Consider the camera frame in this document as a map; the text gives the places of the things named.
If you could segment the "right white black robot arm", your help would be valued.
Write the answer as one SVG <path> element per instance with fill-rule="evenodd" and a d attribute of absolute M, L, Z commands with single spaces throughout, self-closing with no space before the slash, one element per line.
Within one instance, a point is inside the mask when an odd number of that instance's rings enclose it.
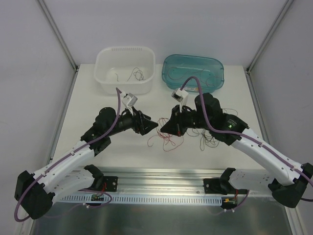
<path fill-rule="evenodd" d="M 295 208 L 313 176 L 310 163 L 300 164 L 270 146 L 238 116 L 225 113 L 219 101 L 210 93 L 195 98 L 196 109 L 187 107 L 188 92 L 172 93 L 179 102 L 161 132 L 183 136 L 187 129 L 205 129 L 210 135 L 231 146 L 261 165 L 265 171 L 228 167 L 219 178 L 204 181 L 206 189 L 218 194 L 233 194 L 236 190 L 271 193 L 280 204 Z"/>

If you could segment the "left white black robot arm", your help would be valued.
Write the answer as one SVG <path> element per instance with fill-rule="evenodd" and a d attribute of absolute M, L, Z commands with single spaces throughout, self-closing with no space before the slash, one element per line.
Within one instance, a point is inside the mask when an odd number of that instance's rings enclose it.
<path fill-rule="evenodd" d="M 131 108 L 122 114 L 106 107 L 100 110 L 92 127 L 80 138 L 76 145 L 55 163 L 29 173 L 22 172 L 17 178 L 14 197 L 17 205 L 14 218 L 17 222 L 18 210 L 22 207 L 29 218 L 44 216 L 60 199 L 80 190 L 104 193 L 109 187 L 109 178 L 100 169 L 83 163 L 100 154 L 110 143 L 110 137 L 128 129 L 142 136 L 157 128 L 158 123 L 141 111 Z"/>

